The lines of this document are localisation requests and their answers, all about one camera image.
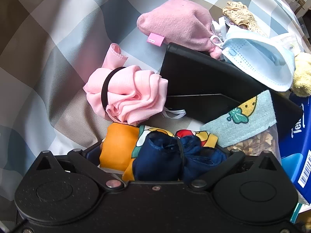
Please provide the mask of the blue face mask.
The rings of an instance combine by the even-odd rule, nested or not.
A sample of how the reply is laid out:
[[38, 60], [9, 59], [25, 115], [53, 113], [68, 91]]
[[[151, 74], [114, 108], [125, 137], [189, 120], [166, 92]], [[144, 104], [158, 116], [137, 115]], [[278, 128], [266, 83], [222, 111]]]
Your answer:
[[229, 23], [225, 17], [212, 21], [211, 43], [224, 59], [272, 90], [290, 89], [295, 72], [295, 55], [301, 49], [295, 35], [267, 38]]

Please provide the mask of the blue Tempo tissue pack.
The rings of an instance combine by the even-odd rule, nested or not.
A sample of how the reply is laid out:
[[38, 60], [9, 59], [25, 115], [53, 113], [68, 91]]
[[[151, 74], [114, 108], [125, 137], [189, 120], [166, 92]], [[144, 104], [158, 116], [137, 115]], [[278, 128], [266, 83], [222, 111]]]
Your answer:
[[303, 114], [290, 132], [279, 139], [281, 164], [296, 189], [310, 203], [310, 97], [291, 94], [290, 100]]

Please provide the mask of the beige lace cloth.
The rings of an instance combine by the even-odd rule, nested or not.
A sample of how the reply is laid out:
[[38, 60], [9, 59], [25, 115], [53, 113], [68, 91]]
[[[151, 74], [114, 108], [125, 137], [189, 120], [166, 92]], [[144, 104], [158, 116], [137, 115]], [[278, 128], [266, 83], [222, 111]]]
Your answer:
[[227, 6], [222, 9], [222, 14], [238, 27], [252, 32], [259, 31], [254, 15], [242, 2], [227, 2]]

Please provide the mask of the pink drawstring pouch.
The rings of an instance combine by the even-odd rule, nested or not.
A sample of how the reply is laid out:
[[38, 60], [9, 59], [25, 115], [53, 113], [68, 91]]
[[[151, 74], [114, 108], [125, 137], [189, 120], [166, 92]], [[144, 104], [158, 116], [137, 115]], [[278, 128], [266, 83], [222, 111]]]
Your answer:
[[210, 37], [213, 18], [203, 6], [190, 0], [168, 0], [137, 19], [137, 28], [145, 34], [147, 42], [156, 46], [175, 43], [191, 50], [208, 52], [219, 59], [221, 49]]

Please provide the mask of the checkered tablecloth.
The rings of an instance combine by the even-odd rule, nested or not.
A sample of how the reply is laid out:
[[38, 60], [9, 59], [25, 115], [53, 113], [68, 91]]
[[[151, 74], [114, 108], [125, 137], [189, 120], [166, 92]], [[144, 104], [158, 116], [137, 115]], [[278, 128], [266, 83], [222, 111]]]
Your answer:
[[[146, 42], [138, 17], [167, 0], [1, 0], [1, 219], [13, 220], [14, 193], [43, 150], [66, 154], [105, 136], [109, 122], [87, 103], [83, 86], [111, 43], [129, 65], [159, 71], [165, 47]], [[294, 33], [310, 51], [284, 0], [191, 0], [222, 14], [242, 2], [268, 36]]]

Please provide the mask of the potpourri sachet blue cloth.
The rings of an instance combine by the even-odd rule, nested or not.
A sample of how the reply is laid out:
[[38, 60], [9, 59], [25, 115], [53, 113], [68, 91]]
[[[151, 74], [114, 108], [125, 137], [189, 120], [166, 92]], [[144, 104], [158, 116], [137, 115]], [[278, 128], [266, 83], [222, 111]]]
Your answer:
[[281, 161], [277, 120], [270, 91], [266, 90], [228, 113], [200, 127], [218, 137], [218, 145], [248, 156], [270, 151]]

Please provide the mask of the pink scrunched cloth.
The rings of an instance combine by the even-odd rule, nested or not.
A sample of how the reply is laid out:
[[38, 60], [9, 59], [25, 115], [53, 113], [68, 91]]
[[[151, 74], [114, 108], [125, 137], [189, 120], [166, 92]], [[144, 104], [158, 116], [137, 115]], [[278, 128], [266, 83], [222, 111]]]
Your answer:
[[163, 111], [168, 80], [137, 65], [125, 67], [127, 59], [118, 44], [111, 44], [102, 67], [90, 75], [83, 90], [96, 115], [136, 126]]

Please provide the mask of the black box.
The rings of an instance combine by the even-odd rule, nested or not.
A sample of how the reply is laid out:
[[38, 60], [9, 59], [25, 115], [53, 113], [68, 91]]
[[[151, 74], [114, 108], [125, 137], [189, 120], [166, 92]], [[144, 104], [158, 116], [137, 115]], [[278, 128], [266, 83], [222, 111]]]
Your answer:
[[160, 75], [168, 80], [165, 107], [184, 110], [188, 117], [206, 124], [244, 102], [270, 91], [279, 137], [301, 118], [303, 110], [236, 66], [177, 44], [169, 44]]

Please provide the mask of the orange navy cloth bundle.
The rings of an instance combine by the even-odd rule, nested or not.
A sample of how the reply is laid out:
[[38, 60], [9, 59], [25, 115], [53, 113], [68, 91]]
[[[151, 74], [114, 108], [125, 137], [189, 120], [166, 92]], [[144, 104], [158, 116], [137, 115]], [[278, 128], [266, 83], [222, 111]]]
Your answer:
[[125, 182], [190, 183], [229, 157], [218, 137], [203, 131], [112, 123], [89, 160]]

